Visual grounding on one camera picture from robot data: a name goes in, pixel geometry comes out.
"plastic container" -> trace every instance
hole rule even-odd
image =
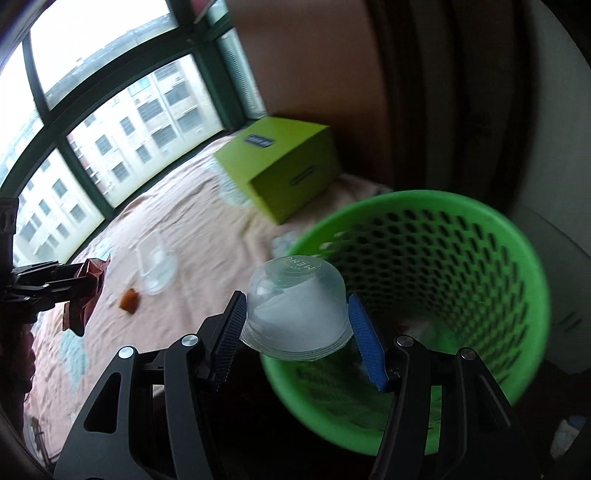
[[[342,348],[353,335],[345,282],[315,257],[268,261],[253,274],[242,341],[283,360],[317,360]]]
[[[177,272],[177,259],[163,243],[158,230],[151,231],[139,242],[136,254],[143,292],[156,295],[162,292],[173,280]]]
[[[475,200],[429,190],[373,197],[320,222],[291,253],[330,261],[380,322],[397,312],[432,319],[427,346],[477,350],[512,403],[543,358],[550,302],[540,262],[507,218]],[[303,424],[376,455],[391,398],[367,381],[354,351],[313,363],[261,358],[274,391]],[[433,388],[427,454],[438,448],[440,412],[440,388]]]

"wall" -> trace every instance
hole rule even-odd
[[[227,0],[269,115],[332,127],[344,168],[396,186],[387,88],[361,0]]]

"sky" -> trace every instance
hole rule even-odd
[[[56,0],[31,29],[33,56],[44,91],[80,59],[167,13],[165,0]],[[0,74],[0,157],[34,109],[19,46]]]

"metal screw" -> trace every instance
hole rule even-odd
[[[130,346],[124,346],[121,350],[119,350],[119,357],[120,358],[129,358],[134,354],[134,349]]]
[[[400,346],[409,347],[413,346],[414,340],[413,337],[409,337],[408,335],[401,335],[396,339],[396,343]]]
[[[196,345],[198,341],[199,338],[197,338],[197,335],[185,335],[181,340],[181,343],[184,346],[193,346]]]
[[[465,360],[474,360],[476,358],[476,352],[471,348],[462,349],[460,355]]]

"clear plastic bowl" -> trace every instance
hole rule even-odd
[[[353,335],[345,282],[325,260],[292,255],[268,261],[253,274],[241,339],[282,360],[317,360]]]

